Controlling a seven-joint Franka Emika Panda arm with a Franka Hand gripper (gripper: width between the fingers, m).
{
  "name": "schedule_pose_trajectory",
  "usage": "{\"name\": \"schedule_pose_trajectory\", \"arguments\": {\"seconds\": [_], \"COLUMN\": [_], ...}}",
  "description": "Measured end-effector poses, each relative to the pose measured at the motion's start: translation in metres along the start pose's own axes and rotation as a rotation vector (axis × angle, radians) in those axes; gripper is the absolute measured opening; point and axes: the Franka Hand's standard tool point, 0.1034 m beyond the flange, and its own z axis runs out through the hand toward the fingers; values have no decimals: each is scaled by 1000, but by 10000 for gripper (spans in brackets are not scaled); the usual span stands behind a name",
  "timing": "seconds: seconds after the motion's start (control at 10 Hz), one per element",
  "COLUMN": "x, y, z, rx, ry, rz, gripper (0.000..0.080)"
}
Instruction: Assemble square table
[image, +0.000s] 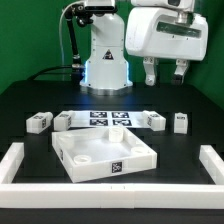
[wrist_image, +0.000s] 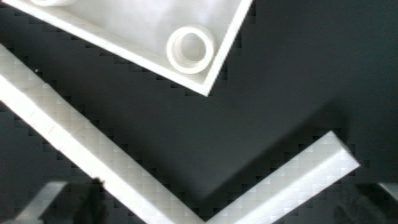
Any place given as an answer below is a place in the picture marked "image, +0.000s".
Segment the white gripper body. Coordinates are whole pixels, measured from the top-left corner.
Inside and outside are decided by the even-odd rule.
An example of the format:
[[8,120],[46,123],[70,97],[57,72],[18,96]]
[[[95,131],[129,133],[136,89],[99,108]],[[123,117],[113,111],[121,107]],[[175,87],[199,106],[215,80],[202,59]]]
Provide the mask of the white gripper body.
[[129,14],[125,47],[129,55],[201,61],[208,24],[199,14],[190,25],[176,23],[178,13],[159,7],[136,7]]

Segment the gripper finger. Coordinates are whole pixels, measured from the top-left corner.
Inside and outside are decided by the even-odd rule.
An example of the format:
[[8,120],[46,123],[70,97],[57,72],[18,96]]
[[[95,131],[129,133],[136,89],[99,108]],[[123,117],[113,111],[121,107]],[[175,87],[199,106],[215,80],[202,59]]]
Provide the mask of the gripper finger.
[[143,66],[146,73],[145,83],[148,86],[154,86],[157,77],[157,59],[154,57],[145,57]]
[[176,69],[172,76],[172,83],[174,85],[182,85],[184,82],[185,74],[189,68],[189,61],[185,59],[176,60]]

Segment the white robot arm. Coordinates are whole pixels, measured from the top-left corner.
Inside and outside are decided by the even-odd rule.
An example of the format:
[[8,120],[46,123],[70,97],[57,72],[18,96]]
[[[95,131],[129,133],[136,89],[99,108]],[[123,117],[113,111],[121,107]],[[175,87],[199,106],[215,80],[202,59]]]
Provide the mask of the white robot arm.
[[195,0],[131,0],[128,21],[115,14],[115,0],[84,0],[93,20],[91,56],[85,63],[83,89],[97,95],[115,95],[132,86],[129,63],[123,54],[143,59],[145,83],[156,83],[159,59],[173,59],[172,82],[180,85],[190,61],[205,57],[208,24],[194,12]]

